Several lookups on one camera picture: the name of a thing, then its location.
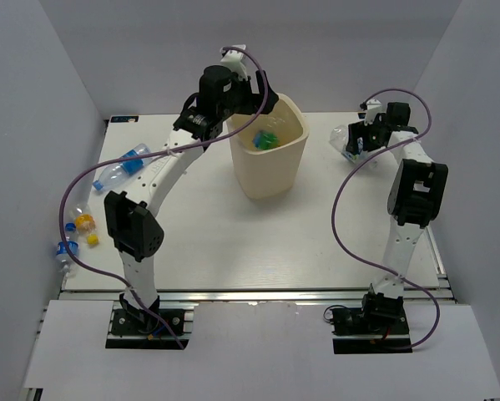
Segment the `clear bottle green white label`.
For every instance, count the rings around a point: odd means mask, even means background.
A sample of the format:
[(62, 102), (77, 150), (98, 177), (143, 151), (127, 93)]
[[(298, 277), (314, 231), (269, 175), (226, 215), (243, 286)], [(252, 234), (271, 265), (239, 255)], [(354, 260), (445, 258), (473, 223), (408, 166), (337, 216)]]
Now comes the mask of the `clear bottle green white label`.
[(371, 126), (363, 122), (335, 127), (329, 143), (353, 165), (360, 165), (381, 148), (371, 133)]

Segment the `green plastic bottle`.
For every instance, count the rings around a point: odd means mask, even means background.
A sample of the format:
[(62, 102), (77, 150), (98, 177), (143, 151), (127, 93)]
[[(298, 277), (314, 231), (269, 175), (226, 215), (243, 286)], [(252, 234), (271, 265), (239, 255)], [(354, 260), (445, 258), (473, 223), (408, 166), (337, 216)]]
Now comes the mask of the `green plastic bottle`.
[(280, 141), (274, 133), (267, 130), (260, 131), (262, 132), (262, 138), (260, 148), (257, 150), (272, 150), (280, 146)]

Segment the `clear bottle yellow label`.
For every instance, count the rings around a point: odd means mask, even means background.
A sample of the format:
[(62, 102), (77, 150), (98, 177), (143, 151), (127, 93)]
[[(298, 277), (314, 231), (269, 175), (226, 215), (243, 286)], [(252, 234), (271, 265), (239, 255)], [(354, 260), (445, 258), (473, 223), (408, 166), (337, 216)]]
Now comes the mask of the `clear bottle yellow label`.
[(79, 236), (89, 247), (99, 244), (98, 230), (92, 211), (87, 203), (78, 203), (69, 211), (69, 216), (78, 230)]

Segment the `small bottle blue label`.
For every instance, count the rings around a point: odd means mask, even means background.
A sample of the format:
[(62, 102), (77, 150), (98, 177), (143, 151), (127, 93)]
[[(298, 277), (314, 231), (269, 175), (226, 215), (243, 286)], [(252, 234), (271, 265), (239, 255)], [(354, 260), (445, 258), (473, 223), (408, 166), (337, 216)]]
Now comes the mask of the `small bottle blue label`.
[(79, 250), (78, 231), (72, 223), (66, 223), (64, 226), (65, 240), (57, 244), (55, 259), (58, 263), (59, 270), (64, 273), (73, 272), (73, 259), (71, 255), (77, 256)]

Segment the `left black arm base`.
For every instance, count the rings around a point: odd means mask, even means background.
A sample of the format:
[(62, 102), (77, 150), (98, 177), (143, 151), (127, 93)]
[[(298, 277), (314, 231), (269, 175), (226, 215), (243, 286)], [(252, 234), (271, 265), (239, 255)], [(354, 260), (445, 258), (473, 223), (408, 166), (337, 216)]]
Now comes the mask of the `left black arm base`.
[(192, 333), (194, 308), (174, 304), (168, 308), (161, 308), (159, 315), (174, 332), (179, 343), (159, 320), (154, 318), (148, 323), (141, 323), (121, 306), (114, 305), (110, 315), (105, 348), (175, 351), (185, 349)]

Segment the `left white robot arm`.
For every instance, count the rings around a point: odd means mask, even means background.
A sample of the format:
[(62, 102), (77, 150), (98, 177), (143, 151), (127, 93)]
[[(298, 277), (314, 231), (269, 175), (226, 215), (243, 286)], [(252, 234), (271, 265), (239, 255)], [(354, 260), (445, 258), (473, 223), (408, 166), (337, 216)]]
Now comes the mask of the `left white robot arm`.
[(184, 104), (162, 151), (120, 193), (104, 197), (109, 236), (123, 263), (126, 288), (120, 304), (141, 333), (159, 323), (159, 296), (154, 285), (154, 254), (164, 240), (156, 220), (159, 208), (186, 169), (219, 137), (223, 123), (234, 114), (269, 114), (279, 97), (265, 72), (255, 73), (258, 93), (248, 78), (220, 65), (206, 68), (199, 90)]

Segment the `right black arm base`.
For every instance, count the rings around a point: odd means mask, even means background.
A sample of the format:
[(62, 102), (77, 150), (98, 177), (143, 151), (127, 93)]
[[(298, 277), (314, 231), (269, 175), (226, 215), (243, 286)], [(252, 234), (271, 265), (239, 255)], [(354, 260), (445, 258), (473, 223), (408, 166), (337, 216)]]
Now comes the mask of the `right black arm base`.
[(335, 355), (401, 354), (412, 352), (404, 307), (365, 302), (361, 307), (331, 305), (323, 314), (332, 326)]

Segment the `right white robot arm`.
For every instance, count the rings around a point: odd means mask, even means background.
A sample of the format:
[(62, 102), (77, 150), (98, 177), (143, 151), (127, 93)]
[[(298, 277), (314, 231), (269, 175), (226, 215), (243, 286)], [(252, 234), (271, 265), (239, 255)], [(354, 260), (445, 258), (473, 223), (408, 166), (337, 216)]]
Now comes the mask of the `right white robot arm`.
[(409, 125), (409, 104), (390, 102), (386, 106), (370, 100), (365, 114), (348, 125), (348, 139), (341, 153), (360, 163), (381, 149), (389, 149), (397, 163), (395, 180), (387, 200), (390, 232), (382, 265), (397, 272), (387, 273), (370, 285), (363, 297), (359, 321), (368, 332), (377, 333), (401, 316), (404, 285), (417, 242), (441, 208), (448, 167), (422, 148), (418, 131)]

